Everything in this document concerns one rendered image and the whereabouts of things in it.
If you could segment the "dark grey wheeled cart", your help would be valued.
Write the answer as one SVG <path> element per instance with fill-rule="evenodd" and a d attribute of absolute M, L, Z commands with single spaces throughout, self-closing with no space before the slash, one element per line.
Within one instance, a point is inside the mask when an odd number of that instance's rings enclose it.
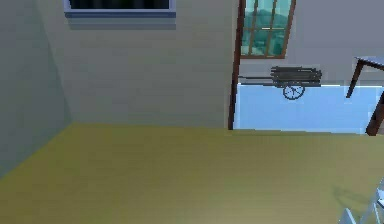
<path fill-rule="evenodd" d="M 322 71 L 310 67 L 282 67 L 274 66 L 271 68 L 269 76 L 250 77 L 240 76 L 245 79 L 245 85 L 271 86 L 282 90 L 282 94 L 287 100 L 297 100 L 301 98 L 307 87 L 321 86 Z"/>

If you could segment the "brown framed window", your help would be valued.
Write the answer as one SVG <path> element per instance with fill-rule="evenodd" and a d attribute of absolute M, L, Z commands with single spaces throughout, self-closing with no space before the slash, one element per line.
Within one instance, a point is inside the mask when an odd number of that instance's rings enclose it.
<path fill-rule="evenodd" d="M 296 0 L 244 0 L 242 59 L 284 59 Z"/>

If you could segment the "dark brown wooden table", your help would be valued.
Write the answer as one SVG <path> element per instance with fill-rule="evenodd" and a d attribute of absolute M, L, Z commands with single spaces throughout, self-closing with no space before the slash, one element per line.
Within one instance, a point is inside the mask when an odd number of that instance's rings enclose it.
<path fill-rule="evenodd" d="M 347 98 L 350 98 L 354 88 L 357 84 L 362 69 L 365 66 L 375 68 L 384 72 L 384 56 L 357 56 L 357 64 L 346 94 Z M 382 92 L 376 108 L 370 118 L 370 121 L 366 127 L 365 133 L 368 136 L 376 136 L 380 130 L 380 126 L 384 121 L 384 91 Z"/>

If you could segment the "grey framed window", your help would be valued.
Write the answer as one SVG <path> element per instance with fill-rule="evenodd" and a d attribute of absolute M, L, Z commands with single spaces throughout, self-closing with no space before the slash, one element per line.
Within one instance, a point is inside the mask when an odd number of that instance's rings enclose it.
<path fill-rule="evenodd" d="M 175 18 L 176 0 L 62 0 L 67 18 Z"/>

